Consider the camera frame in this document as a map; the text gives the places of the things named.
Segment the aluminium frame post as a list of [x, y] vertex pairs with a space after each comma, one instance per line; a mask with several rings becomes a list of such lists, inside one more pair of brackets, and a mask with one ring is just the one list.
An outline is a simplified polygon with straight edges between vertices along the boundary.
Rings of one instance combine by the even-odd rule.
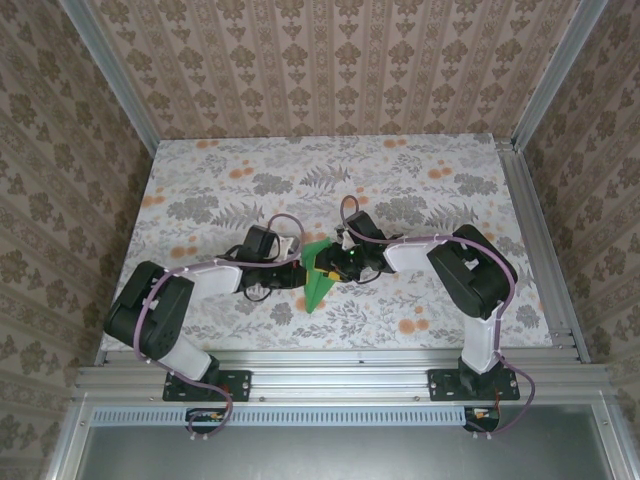
[[531, 140], [604, 11], [606, 3], [607, 0], [580, 0], [545, 73], [511, 136], [511, 145], [514, 151], [522, 152]]
[[134, 85], [129, 80], [123, 62], [117, 59], [115, 50], [110, 46], [96, 15], [85, 0], [59, 1], [140, 140], [151, 157], [154, 157], [160, 143], [160, 135], [152, 124], [142, 97], [135, 91]]

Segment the small black connector board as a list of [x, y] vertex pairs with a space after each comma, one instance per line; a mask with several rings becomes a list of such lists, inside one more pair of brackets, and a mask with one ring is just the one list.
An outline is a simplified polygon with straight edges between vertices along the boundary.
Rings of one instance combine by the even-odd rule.
[[185, 413], [186, 429], [192, 436], [210, 436], [226, 419], [225, 408], [193, 408]]
[[498, 407], [465, 407], [463, 428], [471, 433], [492, 433], [500, 422]]

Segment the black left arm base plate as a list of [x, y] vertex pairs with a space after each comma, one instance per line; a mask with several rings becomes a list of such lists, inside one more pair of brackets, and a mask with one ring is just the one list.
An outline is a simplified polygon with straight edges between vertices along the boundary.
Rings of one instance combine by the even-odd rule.
[[[213, 384], [225, 391], [234, 401], [247, 402], [252, 385], [249, 370], [214, 370], [207, 372], [200, 383]], [[166, 402], [224, 402], [224, 396], [210, 389], [196, 387], [168, 374], [162, 399]]]

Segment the green paper sheet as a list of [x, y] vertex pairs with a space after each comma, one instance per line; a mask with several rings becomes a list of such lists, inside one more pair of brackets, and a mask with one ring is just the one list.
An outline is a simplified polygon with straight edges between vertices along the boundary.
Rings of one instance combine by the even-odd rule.
[[304, 285], [305, 310], [309, 314], [316, 310], [335, 283], [327, 275], [315, 269], [316, 256], [322, 250], [330, 247], [331, 244], [332, 242], [325, 238], [306, 244], [302, 249], [301, 264], [306, 270], [306, 284]]

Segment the long aluminium base rail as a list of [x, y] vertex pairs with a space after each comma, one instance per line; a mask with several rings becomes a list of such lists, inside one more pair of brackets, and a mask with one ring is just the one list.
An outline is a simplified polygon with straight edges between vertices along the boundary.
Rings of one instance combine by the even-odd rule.
[[[580, 361], [574, 348], [505, 351], [521, 369], [520, 392], [536, 384], [537, 405], [589, 404], [612, 394], [604, 366]], [[422, 405], [429, 401], [427, 373], [453, 368], [458, 351], [315, 350], [220, 351], [224, 369], [252, 373], [253, 405]], [[126, 351], [109, 352], [99, 366], [81, 369], [72, 399], [96, 405], [159, 405], [165, 374]]]

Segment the grey metal panel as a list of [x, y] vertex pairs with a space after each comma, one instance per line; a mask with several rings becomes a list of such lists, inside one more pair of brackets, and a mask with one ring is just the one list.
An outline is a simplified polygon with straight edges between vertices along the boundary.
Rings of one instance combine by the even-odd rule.
[[97, 428], [78, 480], [612, 480], [592, 428], [520, 426], [491, 440], [458, 428]]

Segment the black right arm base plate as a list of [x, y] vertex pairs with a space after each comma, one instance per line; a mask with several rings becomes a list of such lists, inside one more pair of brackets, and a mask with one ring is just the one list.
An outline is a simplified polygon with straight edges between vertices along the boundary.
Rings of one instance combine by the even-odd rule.
[[515, 373], [510, 369], [482, 375], [459, 369], [432, 369], [427, 377], [430, 400], [434, 402], [521, 398]]

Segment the aluminium side rail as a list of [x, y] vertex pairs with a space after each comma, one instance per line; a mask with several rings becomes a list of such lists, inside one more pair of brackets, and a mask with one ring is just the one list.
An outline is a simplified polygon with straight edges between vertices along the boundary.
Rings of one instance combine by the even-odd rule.
[[518, 219], [543, 313], [557, 349], [571, 348], [576, 360], [591, 361], [524, 155], [508, 138], [495, 140]]

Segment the short aluminium frame rail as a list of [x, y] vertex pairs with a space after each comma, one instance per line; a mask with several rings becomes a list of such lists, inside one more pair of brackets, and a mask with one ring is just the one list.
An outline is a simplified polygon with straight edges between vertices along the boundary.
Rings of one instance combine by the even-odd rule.
[[592, 410], [613, 480], [636, 480], [633, 442], [619, 406], [601, 399]]
[[61, 427], [45, 480], [76, 480], [85, 450], [93, 407], [72, 403]]

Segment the floral patterned table cover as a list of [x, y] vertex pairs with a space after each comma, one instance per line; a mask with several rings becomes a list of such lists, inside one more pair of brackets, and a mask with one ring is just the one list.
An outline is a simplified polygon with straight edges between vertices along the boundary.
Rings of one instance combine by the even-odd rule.
[[[516, 294], [503, 347], [552, 338], [495, 142], [488, 134], [165, 141], [154, 159], [123, 268], [199, 263], [239, 244], [255, 224], [306, 242], [333, 237], [360, 208], [387, 235], [475, 226], [513, 265]], [[316, 310], [301, 290], [251, 302], [192, 300], [186, 337], [207, 350], [458, 348], [464, 315], [433, 271], [334, 285]]]

